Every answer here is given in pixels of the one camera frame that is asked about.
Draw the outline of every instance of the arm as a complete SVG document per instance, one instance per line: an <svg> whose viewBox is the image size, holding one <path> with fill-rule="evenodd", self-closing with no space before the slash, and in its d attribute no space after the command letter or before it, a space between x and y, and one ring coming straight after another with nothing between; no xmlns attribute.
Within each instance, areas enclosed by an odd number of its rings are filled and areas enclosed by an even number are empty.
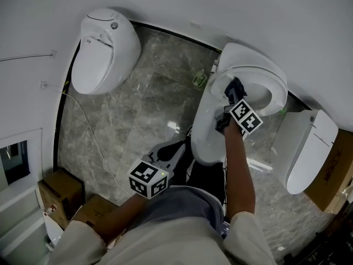
<svg viewBox="0 0 353 265"><path fill-rule="evenodd" d="M122 206L100 219L93 226L93 230L100 235L105 243L108 243L129 226L130 222L143 210L147 202L147 198L138 194L133 195Z"/></svg>
<svg viewBox="0 0 353 265"><path fill-rule="evenodd" d="M244 142L234 119L224 129L227 151L227 216L255 212L255 190L250 176Z"/></svg>

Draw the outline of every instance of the cardboard box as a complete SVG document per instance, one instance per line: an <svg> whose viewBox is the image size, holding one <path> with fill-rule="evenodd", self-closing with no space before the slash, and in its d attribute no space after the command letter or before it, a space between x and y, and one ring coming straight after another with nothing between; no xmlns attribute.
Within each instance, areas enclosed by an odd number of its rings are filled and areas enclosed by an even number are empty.
<svg viewBox="0 0 353 265"><path fill-rule="evenodd" d="M84 204L72 218L75 221L81 221L89 226L94 226L95 223L104 216L117 209L118 206L95 194L86 204Z"/></svg>
<svg viewBox="0 0 353 265"><path fill-rule="evenodd" d="M304 191L324 212L337 214L346 202L342 192L353 177L353 133L339 130L320 172Z"/></svg>
<svg viewBox="0 0 353 265"><path fill-rule="evenodd" d="M45 209L54 205L50 217L65 229L72 216L84 204L83 182L64 169L50 174L38 182Z"/></svg>

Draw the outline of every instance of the marble floor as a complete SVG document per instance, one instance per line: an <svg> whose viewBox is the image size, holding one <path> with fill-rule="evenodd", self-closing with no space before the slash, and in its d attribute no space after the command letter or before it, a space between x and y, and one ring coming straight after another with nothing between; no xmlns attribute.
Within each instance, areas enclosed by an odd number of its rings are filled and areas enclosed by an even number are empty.
<svg viewBox="0 0 353 265"><path fill-rule="evenodd" d="M201 69L209 72L218 57L172 35L142 27L136 32L141 57L119 88L98 96L79 94L73 87L68 92L83 108L109 169L131 193L127 170L155 144L184 138L203 93L193 85L193 75ZM302 109L288 97L284 110ZM279 263L284 255L296 254L333 218L305 194L289 195L270 171L270 148L284 115L264 117L264 124L245 141L256 215ZM58 164L85 182L88 195L98 193L118 205L129 197L108 172L79 105L70 98L61 121Z"/></svg>

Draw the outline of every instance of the white wall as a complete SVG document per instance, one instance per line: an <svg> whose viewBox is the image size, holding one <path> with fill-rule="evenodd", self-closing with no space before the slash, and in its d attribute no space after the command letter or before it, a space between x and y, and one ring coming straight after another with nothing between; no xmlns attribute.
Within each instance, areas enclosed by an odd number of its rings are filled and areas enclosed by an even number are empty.
<svg viewBox="0 0 353 265"><path fill-rule="evenodd" d="M250 44L282 67L293 93L353 131L353 0L0 0L0 58L57 51L53 60L0 62L0 138L43 128L44 168L60 96L39 82L63 84L82 18L104 6L215 47L226 34Z"/></svg>

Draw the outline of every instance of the smart toilet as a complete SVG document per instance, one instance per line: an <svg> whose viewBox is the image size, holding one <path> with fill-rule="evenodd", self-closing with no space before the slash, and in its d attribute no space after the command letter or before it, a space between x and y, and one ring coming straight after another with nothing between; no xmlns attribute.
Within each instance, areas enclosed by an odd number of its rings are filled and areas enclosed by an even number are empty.
<svg viewBox="0 0 353 265"><path fill-rule="evenodd" d="M121 13L107 8L89 13L81 23L73 87L82 94L112 91L131 73L140 53L138 36Z"/></svg>
<svg viewBox="0 0 353 265"><path fill-rule="evenodd" d="M253 49L228 43L206 85L192 126L192 154L202 165L223 162L226 156L224 136L215 130L216 117L229 105L224 90L235 77L248 94L244 99L259 116L274 114L287 102L287 77L282 69Z"/></svg>

